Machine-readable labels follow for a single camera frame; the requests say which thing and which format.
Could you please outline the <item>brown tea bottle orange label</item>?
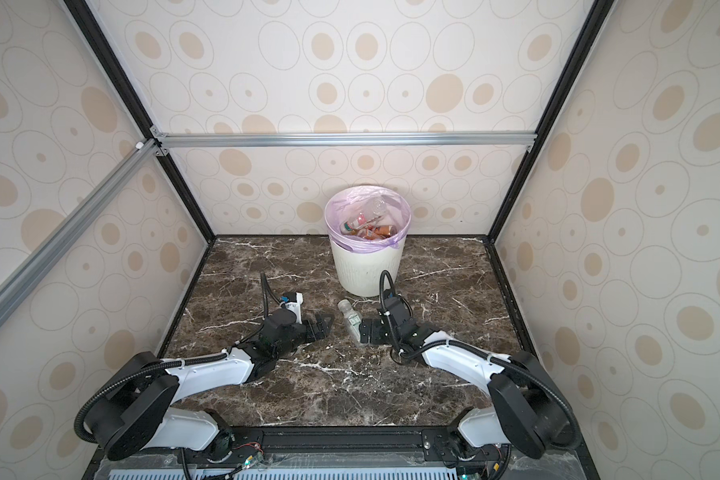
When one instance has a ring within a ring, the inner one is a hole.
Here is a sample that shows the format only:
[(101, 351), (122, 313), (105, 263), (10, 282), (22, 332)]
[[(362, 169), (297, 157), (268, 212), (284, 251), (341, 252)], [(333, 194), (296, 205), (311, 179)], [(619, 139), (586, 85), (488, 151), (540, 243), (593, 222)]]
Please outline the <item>brown tea bottle orange label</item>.
[(371, 225), (367, 224), (354, 232), (354, 235), (367, 241), (389, 239), (398, 233), (395, 225)]

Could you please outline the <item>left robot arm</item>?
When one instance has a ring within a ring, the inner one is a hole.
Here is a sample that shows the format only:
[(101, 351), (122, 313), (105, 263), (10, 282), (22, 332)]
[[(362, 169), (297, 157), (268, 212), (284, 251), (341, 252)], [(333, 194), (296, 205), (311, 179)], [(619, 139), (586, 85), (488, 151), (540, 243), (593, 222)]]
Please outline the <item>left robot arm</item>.
[(301, 293), (275, 295), (265, 276), (260, 285), (263, 319), (252, 333), (211, 355), (134, 355), (81, 406), (73, 421), (76, 436), (101, 447), (112, 461), (161, 448), (197, 453), (213, 463), (230, 458), (232, 427), (214, 411), (183, 410), (178, 402), (261, 380), (301, 346), (325, 339), (335, 320), (324, 312), (307, 317)]

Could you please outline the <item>aluminium rail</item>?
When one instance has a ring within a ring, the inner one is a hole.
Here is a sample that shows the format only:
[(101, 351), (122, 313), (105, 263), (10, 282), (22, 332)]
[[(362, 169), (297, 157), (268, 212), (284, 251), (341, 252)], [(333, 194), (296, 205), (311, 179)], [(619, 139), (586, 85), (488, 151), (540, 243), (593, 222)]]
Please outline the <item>aluminium rail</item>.
[(141, 147), (132, 150), (0, 285), (0, 328), (94, 223), (144, 161), (155, 157), (157, 151), (155, 139), (145, 140)]
[(162, 133), (157, 140), (168, 148), (221, 147), (356, 147), (444, 145), (533, 145), (532, 131), (495, 132), (349, 132), (277, 134)]

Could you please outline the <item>pink bin liner bag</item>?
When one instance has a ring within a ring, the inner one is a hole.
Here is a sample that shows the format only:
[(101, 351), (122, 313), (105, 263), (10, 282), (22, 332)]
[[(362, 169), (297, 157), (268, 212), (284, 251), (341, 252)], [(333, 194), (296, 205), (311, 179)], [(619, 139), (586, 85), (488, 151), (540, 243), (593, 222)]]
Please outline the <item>pink bin liner bag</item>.
[(334, 195), (324, 209), (328, 234), (355, 236), (354, 232), (364, 225), (357, 220), (362, 206), (371, 198), (383, 196), (388, 204), (388, 214), (371, 225), (395, 225), (398, 233), (407, 235), (413, 214), (408, 202), (397, 192), (376, 185), (360, 185), (347, 188)]

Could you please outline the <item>clear bottle white cap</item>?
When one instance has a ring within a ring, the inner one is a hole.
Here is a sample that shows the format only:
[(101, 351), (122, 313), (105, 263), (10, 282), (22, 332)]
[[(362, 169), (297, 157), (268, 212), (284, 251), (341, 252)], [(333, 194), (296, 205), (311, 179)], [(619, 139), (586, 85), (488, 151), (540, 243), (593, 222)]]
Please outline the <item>clear bottle white cap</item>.
[(361, 208), (357, 220), (360, 225), (374, 224), (388, 214), (388, 204), (383, 196), (369, 199)]

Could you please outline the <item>black frame post left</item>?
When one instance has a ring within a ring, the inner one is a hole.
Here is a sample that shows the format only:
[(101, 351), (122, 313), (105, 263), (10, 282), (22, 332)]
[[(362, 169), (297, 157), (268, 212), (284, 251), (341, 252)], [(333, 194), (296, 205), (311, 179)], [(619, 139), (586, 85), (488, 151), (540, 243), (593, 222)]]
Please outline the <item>black frame post left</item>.
[(154, 122), (147, 112), (131, 79), (117, 58), (115, 51), (107, 40), (99, 22), (96, 20), (94, 11), (87, 1), (65, 0), (63, 4), (69, 11), (72, 20), (91, 48), (110, 83), (113, 85), (130, 117), (135, 122), (137, 129), (144, 138), (154, 140), (157, 143), (160, 150), (156, 155), (158, 163), (178, 194), (179, 199), (189, 213), (194, 225), (198, 228), (201, 236), (207, 244), (212, 244), (216, 239), (216, 234), (202, 213), (198, 202), (191, 193), (174, 159), (170, 153), (162, 147), (161, 141), (157, 138)]

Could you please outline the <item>left aluminium rail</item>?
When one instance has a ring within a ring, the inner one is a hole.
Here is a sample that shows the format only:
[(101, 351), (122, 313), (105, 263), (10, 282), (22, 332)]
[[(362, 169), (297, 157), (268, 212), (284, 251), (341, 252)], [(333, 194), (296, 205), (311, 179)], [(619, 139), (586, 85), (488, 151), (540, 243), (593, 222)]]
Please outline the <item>left aluminium rail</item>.
[(144, 161), (155, 157), (157, 151), (155, 139), (145, 140), (141, 147), (132, 150), (0, 285), (0, 328), (94, 223)]

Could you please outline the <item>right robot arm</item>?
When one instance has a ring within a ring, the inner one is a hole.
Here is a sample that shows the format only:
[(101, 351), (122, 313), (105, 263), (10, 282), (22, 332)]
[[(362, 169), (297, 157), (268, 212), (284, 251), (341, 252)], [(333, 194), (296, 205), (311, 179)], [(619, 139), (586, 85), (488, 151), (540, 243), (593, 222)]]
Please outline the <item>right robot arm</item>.
[(536, 356), (483, 350), (418, 321), (386, 270), (380, 274), (378, 300), (379, 318), (361, 323), (362, 343), (388, 345), (395, 363), (443, 370), (489, 398), (488, 407), (470, 407), (449, 425), (449, 448), (456, 456), (468, 459), (488, 445), (509, 445), (539, 459), (549, 449), (575, 450), (582, 444), (570, 402)]

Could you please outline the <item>black frame post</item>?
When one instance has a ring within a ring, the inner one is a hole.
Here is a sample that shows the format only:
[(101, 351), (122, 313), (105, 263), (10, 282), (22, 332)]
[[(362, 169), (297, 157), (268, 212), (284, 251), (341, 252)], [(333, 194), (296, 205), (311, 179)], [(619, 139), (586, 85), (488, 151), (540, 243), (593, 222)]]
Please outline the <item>black frame post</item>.
[(567, 101), (573, 86), (583, 69), (586, 60), (600, 34), (607, 18), (611, 13), (614, 0), (596, 0), (591, 8), (583, 26), (573, 43), (572, 50), (563, 66), (561, 75), (552, 90), (552, 94), (535, 130), (536, 138), (533, 146), (525, 153), (515, 172), (510, 187), (500, 205), (497, 216), (486, 237), (487, 245), (494, 245), (503, 230), (512, 210), (520, 197), (526, 181), (528, 180), (536, 160), (557, 122), (560, 113)]
[(189, 213), (194, 225), (198, 228), (201, 236), (207, 244), (212, 244), (216, 239), (216, 234), (202, 213), (198, 202), (191, 193), (174, 159), (170, 153), (162, 147), (161, 141), (157, 138), (154, 122), (147, 112), (131, 79), (117, 58), (115, 51), (107, 40), (99, 22), (96, 20), (94, 11), (87, 1), (65, 0), (63, 4), (69, 11), (72, 20), (91, 48), (110, 83), (113, 85), (130, 117), (135, 122), (137, 129), (144, 138), (154, 140), (157, 143), (160, 150), (156, 155), (158, 163), (178, 194), (179, 199)]

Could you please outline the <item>back aluminium rail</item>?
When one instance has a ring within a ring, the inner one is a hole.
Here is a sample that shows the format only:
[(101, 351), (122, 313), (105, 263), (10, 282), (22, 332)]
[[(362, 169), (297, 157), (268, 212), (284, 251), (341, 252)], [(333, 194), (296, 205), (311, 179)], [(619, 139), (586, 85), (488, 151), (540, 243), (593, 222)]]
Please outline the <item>back aluminium rail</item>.
[(495, 132), (349, 132), (277, 134), (162, 133), (157, 140), (168, 148), (221, 147), (356, 147), (444, 145), (533, 145), (532, 131)]

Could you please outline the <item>white plastic waste bin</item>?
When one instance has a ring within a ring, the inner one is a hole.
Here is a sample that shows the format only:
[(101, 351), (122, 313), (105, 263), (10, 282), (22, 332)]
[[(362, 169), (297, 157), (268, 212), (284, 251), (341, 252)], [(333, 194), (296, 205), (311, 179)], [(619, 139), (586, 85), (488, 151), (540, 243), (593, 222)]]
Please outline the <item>white plastic waste bin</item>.
[(366, 240), (331, 233), (330, 247), (341, 286), (352, 295), (376, 296), (383, 271), (396, 279), (406, 239), (406, 235), (397, 235)]

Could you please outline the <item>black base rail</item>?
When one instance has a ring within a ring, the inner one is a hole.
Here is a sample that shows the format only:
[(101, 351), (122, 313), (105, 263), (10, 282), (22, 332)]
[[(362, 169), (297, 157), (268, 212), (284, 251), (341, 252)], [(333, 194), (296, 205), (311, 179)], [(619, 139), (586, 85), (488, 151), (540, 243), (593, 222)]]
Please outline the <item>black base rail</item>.
[(586, 447), (540, 459), (508, 444), (455, 451), (444, 426), (238, 427), (219, 460), (156, 448), (113, 461), (96, 453), (86, 479), (596, 479)]

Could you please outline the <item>black frame post right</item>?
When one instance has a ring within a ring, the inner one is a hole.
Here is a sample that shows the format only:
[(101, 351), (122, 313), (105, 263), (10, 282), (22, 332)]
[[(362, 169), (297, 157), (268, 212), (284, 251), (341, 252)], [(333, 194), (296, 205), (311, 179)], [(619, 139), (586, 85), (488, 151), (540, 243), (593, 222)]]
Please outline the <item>black frame post right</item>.
[(561, 75), (552, 90), (552, 94), (535, 130), (536, 138), (533, 146), (525, 153), (515, 172), (510, 187), (500, 205), (497, 216), (486, 237), (487, 245), (494, 245), (503, 230), (512, 210), (520, 197), (526, 181), (528, 180), (536, 160), (557, 122), (560, 113), (567, 101), (573, 86), (583, 69), (586, 60), (600, 34), (607, 18), (611, 13), (614, 0), (596, 0), (591, 8), (583, 26), (573, 43), (572, 50), (563, 66)]

